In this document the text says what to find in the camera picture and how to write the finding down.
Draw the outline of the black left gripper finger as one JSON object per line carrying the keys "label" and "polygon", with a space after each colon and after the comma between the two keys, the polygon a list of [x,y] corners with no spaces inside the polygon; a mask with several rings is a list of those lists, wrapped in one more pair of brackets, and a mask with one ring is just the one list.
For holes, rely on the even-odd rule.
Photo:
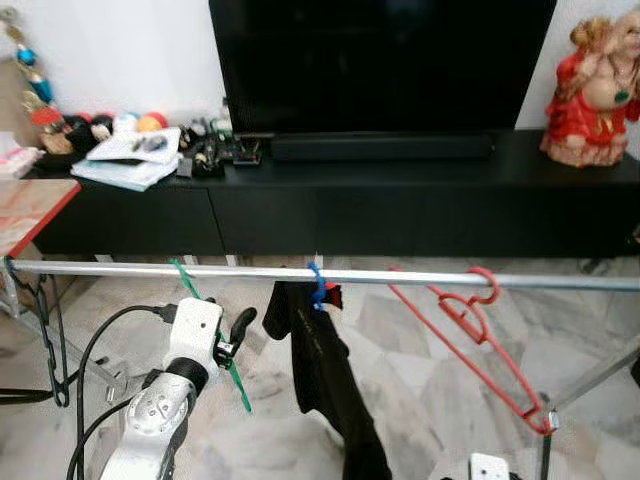
{"label": "black left gripper finger", "polygon": [[257,311],[255,307],[244,308],[244,310],[239,312],[236,320],[234,320],[232,326],[230,326],[228,339],[230,346],[233,348],[241,347],[244,338],[246,338],[247,330],[257,315],[259,315],[259,311]]}

